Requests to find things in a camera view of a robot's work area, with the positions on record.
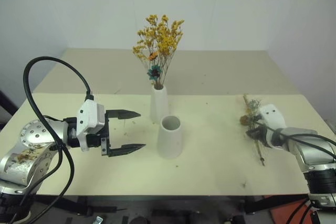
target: white cup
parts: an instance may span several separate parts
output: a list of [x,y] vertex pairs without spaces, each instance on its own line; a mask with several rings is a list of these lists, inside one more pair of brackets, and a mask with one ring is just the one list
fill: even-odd
[[176,158],[182,153],[182,128],[181,121],[173,115],[161,119],[158,149],[163,158]]

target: orange flower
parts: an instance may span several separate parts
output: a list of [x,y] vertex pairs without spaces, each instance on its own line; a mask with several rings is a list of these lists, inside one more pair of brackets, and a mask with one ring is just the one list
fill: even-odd
[[158,56],[158,53],[157,53],[157,51],[156,51],[156,52],[151,53],[151,54],[149,55],[148,59],[149,59],[149,60],[155,60],[157,56]]

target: teal flower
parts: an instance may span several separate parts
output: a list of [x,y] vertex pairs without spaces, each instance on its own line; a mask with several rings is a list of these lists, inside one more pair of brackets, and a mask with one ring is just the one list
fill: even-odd
[[161,73],[162,70],[159,65],[153,65],[152,69],[149,69],[147,72],[147,74],[149,75],[149,79],[154,81],[157,81]]

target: beige tabletop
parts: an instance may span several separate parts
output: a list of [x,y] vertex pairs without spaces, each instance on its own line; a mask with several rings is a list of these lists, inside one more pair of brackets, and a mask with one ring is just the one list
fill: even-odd
[[[264,51],[183,51],[173,61],[166,86],[172,114],[183,127],[183,151],[173,160],[156,151],[158,125],[149,118],[150,84],[129,50],[69,49],[64,60],[88,80],[105,109],[142,114],[110,120],[113,147],[146,146],[132,154],[103,157],[100,148],[71,149],[75,178],[68,195],[271,195],[307,193],[307,183],[290,153],[263,148],[263,167],[254,143],[239,118],[245,114],[243,93],[273,103],[288,126],[333,133],[304,96],[281,74]],[[43,114],[75,116],[85,95],[82,83],[68,69],[55,66],[35,90]],[[27,101],[0,132],[0,156],[19,138],[21,128],[36,116]],[[46,180],[39,194],[59,194],[69,175],[64,162]]]

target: white vase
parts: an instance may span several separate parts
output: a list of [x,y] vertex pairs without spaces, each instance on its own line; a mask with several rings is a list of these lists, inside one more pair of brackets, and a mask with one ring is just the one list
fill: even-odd
[[167,89],[163,86],[162,89],[155,89],[152,86],[151,96],[151,119],[154,123],[159,124],[161,118],[169,115]]
[[162,118],[158,136],[158,153],[163,158],[176,158],[182,153],[182,127],[173,115]]

